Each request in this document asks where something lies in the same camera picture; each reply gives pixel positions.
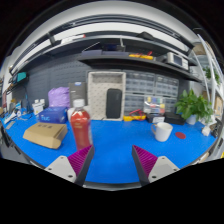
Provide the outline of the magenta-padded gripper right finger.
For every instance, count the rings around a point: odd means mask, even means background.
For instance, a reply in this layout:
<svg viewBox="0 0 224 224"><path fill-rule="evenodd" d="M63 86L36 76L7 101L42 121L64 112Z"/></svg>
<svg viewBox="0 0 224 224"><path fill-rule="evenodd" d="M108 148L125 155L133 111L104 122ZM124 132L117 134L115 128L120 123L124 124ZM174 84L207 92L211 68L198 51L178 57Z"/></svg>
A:
<svg viewBox="0 0 224 224"><path fill-rule="evenodd" d="M155 156L136 145L132 146L132 157L142 186L179 171L166 156Z"/></svg>

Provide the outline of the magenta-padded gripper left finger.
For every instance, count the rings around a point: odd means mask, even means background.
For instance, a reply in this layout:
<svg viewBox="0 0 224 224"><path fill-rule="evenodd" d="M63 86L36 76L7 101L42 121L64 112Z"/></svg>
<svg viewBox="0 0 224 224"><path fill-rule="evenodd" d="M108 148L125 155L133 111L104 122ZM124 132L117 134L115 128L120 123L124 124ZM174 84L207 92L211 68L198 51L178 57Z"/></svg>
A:
<svg viewBox="0 0 224 224"><path fill-rule="evenodd" d="M95 148L90 145L68 157L59 156L45 170L78 186L83 186L94 153Z"/></svg>

